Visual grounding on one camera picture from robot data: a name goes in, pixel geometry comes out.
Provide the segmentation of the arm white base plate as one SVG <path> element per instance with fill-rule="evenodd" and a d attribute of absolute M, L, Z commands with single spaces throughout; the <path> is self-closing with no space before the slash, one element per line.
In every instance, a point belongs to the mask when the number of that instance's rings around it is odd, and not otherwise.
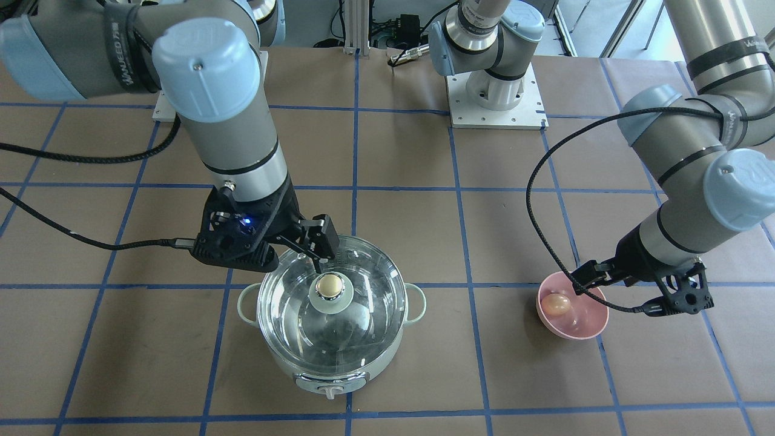
<path fill-rule="evenodd" d="M 531 64 L 515 81 L 474 71 L 446 77 L 446 88 L 454 128 L 540 130 L 549 126 Z"/>

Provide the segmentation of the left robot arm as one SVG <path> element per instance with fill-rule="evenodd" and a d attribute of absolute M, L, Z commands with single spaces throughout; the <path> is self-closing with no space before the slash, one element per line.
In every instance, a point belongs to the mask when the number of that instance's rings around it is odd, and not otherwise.
<path fill-rule="evenodd" d="M 668 1 L 695 97 L 669 85 L 645 89 L 614 116 L 570 134 L 535 166 L 576 137 L 616 121 L 628 145 L 668 200 L 619 241 L 604 262 L 563 268 L 576 293 L 623 281 L 655 282 L 679 295 L 705 278 L 701 255 L 773 214 L 773 161 L 756 147 L 773 138 L 773 60 L 742 1 Z"/>

